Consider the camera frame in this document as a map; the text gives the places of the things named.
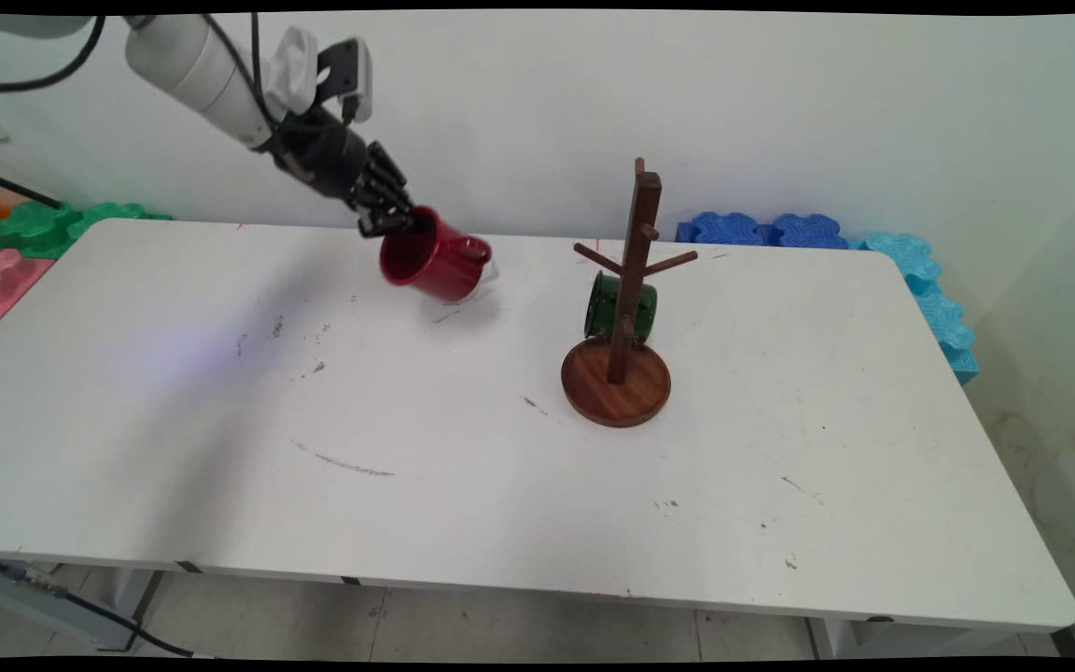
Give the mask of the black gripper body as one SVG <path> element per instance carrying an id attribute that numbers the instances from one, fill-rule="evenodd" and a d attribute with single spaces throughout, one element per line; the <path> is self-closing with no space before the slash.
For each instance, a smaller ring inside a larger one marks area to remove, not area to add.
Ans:
<path id="1" fill-rule="evenodd" d="M 370 162 L 362 137 L 317 104 L 302 115 L 289 112 L 270 139 L 269 153 L 290 177 L 342 203 L 355 202 Z"/>

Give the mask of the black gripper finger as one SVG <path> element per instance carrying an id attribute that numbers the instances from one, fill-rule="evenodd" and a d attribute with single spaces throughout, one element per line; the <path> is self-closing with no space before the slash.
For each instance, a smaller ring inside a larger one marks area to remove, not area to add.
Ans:
<path id="1" fill-rule="evenodd" d="M 408 212 L 412 200 L 406 186 L 407 178 L 379 141 L 367 145 L 364 194 L 370 196 L 372 208 L 385 212 Z"/>
<path id="2" fill-rule="evenodd" d="M 414 226 L 412 200 L 407 195 L 356 195 L 357 229 L 364 238 L 403 233 Z"/>

